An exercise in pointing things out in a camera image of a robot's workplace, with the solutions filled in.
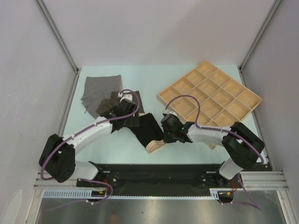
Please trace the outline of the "black underwear beige waistband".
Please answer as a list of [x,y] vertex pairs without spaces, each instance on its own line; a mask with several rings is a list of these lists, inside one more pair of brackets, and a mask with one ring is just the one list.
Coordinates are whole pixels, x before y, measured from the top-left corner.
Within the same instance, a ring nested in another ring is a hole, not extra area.
[[139,117],[139,126],[130,130],[142,144],[148,154],[164,147],[164,133],[152,113]]

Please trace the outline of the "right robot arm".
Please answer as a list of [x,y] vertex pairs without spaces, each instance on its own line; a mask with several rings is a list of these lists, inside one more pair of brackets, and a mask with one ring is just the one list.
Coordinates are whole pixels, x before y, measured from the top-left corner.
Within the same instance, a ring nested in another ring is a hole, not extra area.
[[227,187],[233,178],[244,169],[251,169],[257,161],[264,163],[261,152],[265,143],[243,123],[232,126],[200,126],[195,122],[182,123],[174,114],[165,114],[161,120],[164,143],[211,143],[224,147],[229,158],[218,168],[212,180],[216,187]]

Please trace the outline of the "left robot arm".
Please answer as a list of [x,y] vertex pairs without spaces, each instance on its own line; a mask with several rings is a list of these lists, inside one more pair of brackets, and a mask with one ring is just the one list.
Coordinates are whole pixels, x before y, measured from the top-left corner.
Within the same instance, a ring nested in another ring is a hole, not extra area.
[[76,156],[101,137],[124,127],[139,126],[139,104],[122,98],[85,128],[66,136],[51,135],[39,159],[41,178],[63,183],[70,178],[86,179],[92,186],[103,182],[103,174],[95,163],[76,160]]

